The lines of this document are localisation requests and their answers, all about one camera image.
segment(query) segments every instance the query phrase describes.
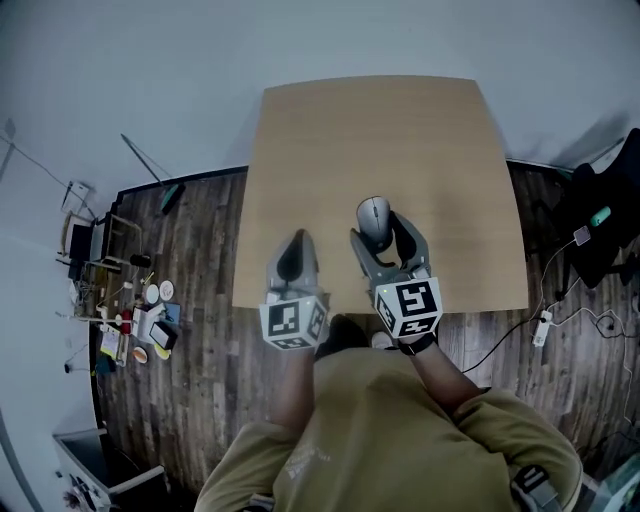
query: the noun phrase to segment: black cable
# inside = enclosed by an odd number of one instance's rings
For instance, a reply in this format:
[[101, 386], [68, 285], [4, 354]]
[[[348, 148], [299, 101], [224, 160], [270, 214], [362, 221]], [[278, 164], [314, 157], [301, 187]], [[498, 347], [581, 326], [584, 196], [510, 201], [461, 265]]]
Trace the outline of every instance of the black cable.
[[500, 338], [500, 341], [494, 345], [494, 347], [489, 351], [489, 353], [488, 353], [486, 356], [484, 356], [484, 357], [480, 360], [480, 362], [478, 362], [478, 363], [474, 364], [471, 368], [467, 368], [466, 370], [463, 370], [463, 371], [462, 371], [462, 373], [467, 373], [467, 372], [470, 372], [471, 370], [475, 370], [478, 366], [480, 366], [482, 363], [484, 363], [484, 362], [487, 360], [487, 357], [489, 357], [491, 354], [493, 354], [493, 352], [494, 352], [494, 351], [495, 351], [495, 350], [500, 346], [500, 344], [501, 344], [504, 340], [506, 340], [506, 339], [507, 339], [507, 337], [508, 337], [508, 336], [509, 336], [513, 331], [515, 331], [518, 327], [522, 327], [523, 325], [526, 325], [526, 324], [528, 324], [528, 323], [530, 323], [530, 322], [533, 322], [534, 320], [542, 320], [542, 317], [534, 316], [533, 318], [529, 318], [528, 320], [523, 320], [522, 322], [517, 323], [516, 325], [514, 325], [511, 329], [509, 329], [509, 330], [507, 331], [507, 333], [506, 333], [502, 338]]
[[96, 220], [96, 214], [93, 213], [93, 211], [91, 210], [91, 208], [89, 208], [89, 205], [87, 204], [87, 202], [80, 197], [78, 194], [76, 194], [73, 190], [71, 190], [71, 188], [69, 187], [69, 185], [65, 185], [62, 181], [60, 181], [49, 169], [47, 169], [44, 165], [42, 165], [40, 162], [38, 162], [37, 160], [34, 160], [33, 158], [31, 158], [29, 155], [27, 155], [24, 151], [22, 151], [18, 146], [16, 146], [13, 142], [5, 139], [2, 135], [0, 135], [0, 140], [6, 142], [7, 144], [9, 144], [9, 146], [13, 146], [13, 149], [15, 149], [18, 153], [20, 153], [23, 157], [25, 157], [27, 160], [29, 160], [31, 163], [37, 165], [38, 167], [40, 167], [40, 169], [42, 169], [44, 172], [46, 172], [52, 180], [54, 180], [56, 183], [58, 183], [61, 187], [64, 187], [64, 189], [67, 192], [70, 192], [71, 194], [73, 194], [74, 196], [76, 196], [78, 199], [80, 199], [80, 201], [82, 201], [82, 206], [84, 206], [87, 211], [91, 214], [91, 216], [93, 217], [93, 220]]
[[628, 435], [626, 435], [624, 432], [620, 431], [620, 430], [616, 430], [615, 432], [613, 432], [612, 434], [606, 435], [603, 438], [600, 439], [600, 441], [598, 441], [596, 443], [595, 446], [592, 446], [591, 448], [589, 448], [586, 452], [584, 452], [584, 454], [582, 455], [583, 457], [586, 457], [587, 455], [589, 455], [592, 451], [594, 450], [600, 450], [602, 449], [602, 445], [610, 438], [612, 438], [615, 435], [620, 435], [622, 437], [624, 437], [627, 441], [631, 441], [632, 443], [635, 443], [637, 445], [640, 446], [640, 440], [638, 439], [634, 439], [633, 437], [629, 437]]
[[[592, 320], [591, 323], [595, 326], [596, 329], [598, 329], [598, 332], [600, 333], [600, 336], [602, 336], [605, 340], [612, 340], [615, 338], [625, 338], [625, 339], [634, 339], [634, 338], [640, 338], [640, 335], [634, 335], [634, 336], [628, 336], [623, 332], [619, 332], [618, 334], [605, 334], [602, 332], [602, 329], [600, 329], [600, 321], [608, 318], [609, 320], [611, 320], [612, 322], [614, 322], [615, 324], [615, 318], [611, 315], [602, 315], [600, 318], [598, 318], [595, 322]], [[609, 330], [612, 331], [613, 330], [613, 325], [609, 327]]]

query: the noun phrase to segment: extension cord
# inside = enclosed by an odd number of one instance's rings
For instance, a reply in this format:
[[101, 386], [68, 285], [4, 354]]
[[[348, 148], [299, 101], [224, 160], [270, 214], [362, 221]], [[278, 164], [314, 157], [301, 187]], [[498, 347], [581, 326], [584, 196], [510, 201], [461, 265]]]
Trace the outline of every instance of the extension cord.
[[542, 310], [540, 316], [541, 318], [538, 321], [536, 333], [533, 335], [533, 345], [536, 347], [544, 347], [544, 344], [547, 341], [547, 334], [549, 334], [551, 319], [553, 318], [551, 311], [547, 311], [546, 309]]

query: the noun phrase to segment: olive green sweatshirt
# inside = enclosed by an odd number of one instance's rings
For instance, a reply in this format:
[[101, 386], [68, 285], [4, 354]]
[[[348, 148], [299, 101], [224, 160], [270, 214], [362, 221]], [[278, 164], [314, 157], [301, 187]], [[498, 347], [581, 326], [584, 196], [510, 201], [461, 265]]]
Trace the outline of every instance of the olive green sweatshirt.
[[349, 349], [315, 364], [315, 410], [300, 437], [246, 425], [197, 512], [237, 512], [254, 493], [276, 511], [510, 511], [510, 470], [539, 464], [570, 510], [582, 468], [533, 409], [489, 390], [447, 416], [399, 352]]

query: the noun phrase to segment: light wood tabletop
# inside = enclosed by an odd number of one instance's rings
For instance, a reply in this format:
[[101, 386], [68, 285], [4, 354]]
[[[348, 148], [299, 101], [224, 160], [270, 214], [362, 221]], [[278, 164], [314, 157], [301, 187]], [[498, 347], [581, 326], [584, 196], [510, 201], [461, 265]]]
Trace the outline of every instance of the light wood tabletop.
[[472, 80], [371, 76], [267, 89], [246, 186], [233, 305], [264, 301], [266, 266], [307, 229], [334, 312], [373, 312], [349, 242], [380, 195], [429, 244], [445, 312], [528, 306], [518, 210]]

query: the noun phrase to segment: computer mouse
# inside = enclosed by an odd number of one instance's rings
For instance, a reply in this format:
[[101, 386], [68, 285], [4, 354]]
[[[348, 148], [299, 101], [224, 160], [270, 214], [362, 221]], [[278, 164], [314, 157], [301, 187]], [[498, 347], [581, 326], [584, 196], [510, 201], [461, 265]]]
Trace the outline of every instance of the computer mouse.
[[360, 233], [370, 242], [370, 249], [376, 253], [384, 251], [393, 239], [389, 224], [389, 201], [375, 196], [365, 199], [358, 205], [356, 217]]

